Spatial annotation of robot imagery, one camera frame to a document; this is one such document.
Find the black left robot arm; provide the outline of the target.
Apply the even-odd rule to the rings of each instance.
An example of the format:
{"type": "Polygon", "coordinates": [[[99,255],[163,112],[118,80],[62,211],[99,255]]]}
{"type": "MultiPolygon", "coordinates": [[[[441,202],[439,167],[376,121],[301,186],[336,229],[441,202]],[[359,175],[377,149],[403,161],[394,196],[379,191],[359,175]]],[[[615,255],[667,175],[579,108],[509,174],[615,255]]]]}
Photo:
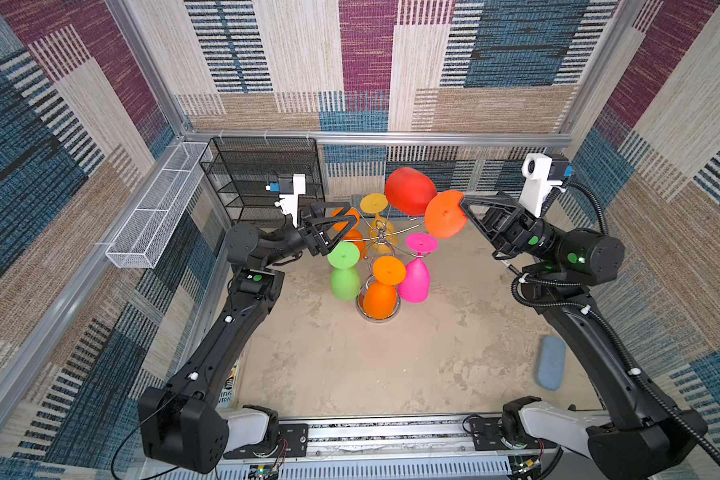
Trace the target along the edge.
{"type": "Polygon", "coordinates": [[[146,388],[138,401],[137,431],[147,458],[208,474],[227,452],[278,450],[275,411],[248,406],[224,417],[216,406],[232,367],[280,297],[281,266],[305,252],[331,253],[358,222],[349,210],[347,202],[314,202],[286,214],[270,232],[248,222],[229,228],[222,252],[234,276],[221,313],[166,385],[146,388]]]}

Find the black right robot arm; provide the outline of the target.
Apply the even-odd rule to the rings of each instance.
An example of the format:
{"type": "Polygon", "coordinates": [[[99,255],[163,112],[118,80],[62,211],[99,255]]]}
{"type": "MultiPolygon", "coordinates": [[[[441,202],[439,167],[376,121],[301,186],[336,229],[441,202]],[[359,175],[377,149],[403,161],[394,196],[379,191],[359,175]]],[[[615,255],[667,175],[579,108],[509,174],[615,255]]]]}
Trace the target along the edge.
{"type": "Polygon", "coordinates": [[[563,231],[505,194],[458,202],[493,246],[495,259],[523,253],[537,258],[517,272],[511,294],[562,336],[608,414],[588,419],[526,396],[504,405],[503,440],[511,448],[550,440],[590,458],[609,479],[646,479],[680,464],[695,447],[720,466],[720,451],[707,439],[701,415],[681,409],[651,380],[590,294],[591,287],[617,277],[625,247],[609,235],[597,198],[585,194],[595,210],[595,230],[563,231]]]}

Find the pink wine glass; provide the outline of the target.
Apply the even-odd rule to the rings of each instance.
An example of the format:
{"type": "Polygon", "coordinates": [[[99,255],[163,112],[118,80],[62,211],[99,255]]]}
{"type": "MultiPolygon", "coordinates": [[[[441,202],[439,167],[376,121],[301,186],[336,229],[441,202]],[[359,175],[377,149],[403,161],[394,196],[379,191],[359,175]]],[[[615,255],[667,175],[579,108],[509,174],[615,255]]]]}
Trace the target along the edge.
{"type": "Polygon", "coordinates": [[[406,302],[421,303],[428,298],[431,283],[423,258],[437,250],[438,241],[427,233],[414,233],[407,237],[406,245],[414,252],[414,259],[406,265],[406,276],[398,286],[398,293],[406,302]]]}

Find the red wine glass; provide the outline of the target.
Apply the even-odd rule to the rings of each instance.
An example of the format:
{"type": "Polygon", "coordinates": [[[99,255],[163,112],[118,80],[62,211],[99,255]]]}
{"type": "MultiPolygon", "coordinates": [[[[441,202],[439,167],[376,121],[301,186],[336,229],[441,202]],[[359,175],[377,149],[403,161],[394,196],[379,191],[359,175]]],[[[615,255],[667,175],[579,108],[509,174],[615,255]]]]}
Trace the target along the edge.
{"type": "Polygon", "coordinates": [[[403,167],[386,180],[388,202],[412,217],[423,217],[427,231],[438,239],[447,239],[463,230],[467,217],[460,206],[465,195],[456,190],[438,193],[425,174],[403,167]]]}

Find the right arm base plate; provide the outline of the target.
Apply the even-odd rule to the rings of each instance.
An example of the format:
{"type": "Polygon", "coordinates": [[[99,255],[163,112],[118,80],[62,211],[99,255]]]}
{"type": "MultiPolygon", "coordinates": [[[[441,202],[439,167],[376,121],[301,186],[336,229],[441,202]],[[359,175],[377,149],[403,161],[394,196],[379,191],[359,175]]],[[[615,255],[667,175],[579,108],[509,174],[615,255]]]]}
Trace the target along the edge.
{"type": "Polygon", "coordinates": [[[471,414],[462,420],[461,428],[479,452],[533,450],[544,453],[558,450],[558,445],[551,440],[531,437],[513,424],[505,427],[500,416],[471,414]]]}

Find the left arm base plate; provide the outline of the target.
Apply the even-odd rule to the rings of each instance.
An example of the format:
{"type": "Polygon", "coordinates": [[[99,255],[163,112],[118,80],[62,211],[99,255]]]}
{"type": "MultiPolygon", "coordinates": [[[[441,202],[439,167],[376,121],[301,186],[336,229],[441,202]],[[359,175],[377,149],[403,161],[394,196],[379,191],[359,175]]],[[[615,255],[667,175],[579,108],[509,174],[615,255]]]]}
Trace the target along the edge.
{"type": "Polygon", "coordinates": [[[246,445],[223,454],[225,460],[302,458],[307,454],[309,425],[307,423],[279,424],[275,433],[268,432],[264,439],[254,445],[246,445]]]}

